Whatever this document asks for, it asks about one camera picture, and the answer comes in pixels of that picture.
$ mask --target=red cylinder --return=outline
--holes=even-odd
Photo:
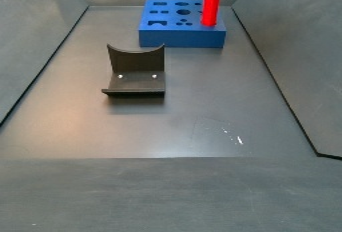
[[[205,26],[212,27],[217,25],[218,9],[220,0],[204,0],[204,12],[201,23]]]

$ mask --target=black curved holder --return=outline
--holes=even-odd
[[[102,92],[117,94],[165,94],[165,45],[149,52],[127,52],[107,45],[113,78],[109,89]]]

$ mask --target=gray enclosure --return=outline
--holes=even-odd
[[[342,2],[238,0],[234,10],[317,151],[342,156]]]
[[[86,8],[83,0],[0,0],[0,124]]]
[[[224,49],[109,98],[143,3],[0,0],[0,231],[340,232],[342,3],[222,0]]]

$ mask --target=blue block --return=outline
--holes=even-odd
[[[214,27],[201,24],[204,0],[147,0],[139,26],[142,47],[222,48],[226,27],[221,15]]]

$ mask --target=screw hole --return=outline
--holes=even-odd
[[[178,2],[178,3],[175,3],[175,5],[179,5],[179,6],[188,6],[188,5],[189,5],[189,3],[186,3],[186,2]]]
[[[166,2],[154,2],[154,5],[167,5]]]
[[[177,13],[181,15],[189,15],[192,13],[192,11],[190,10],[178,10]]]

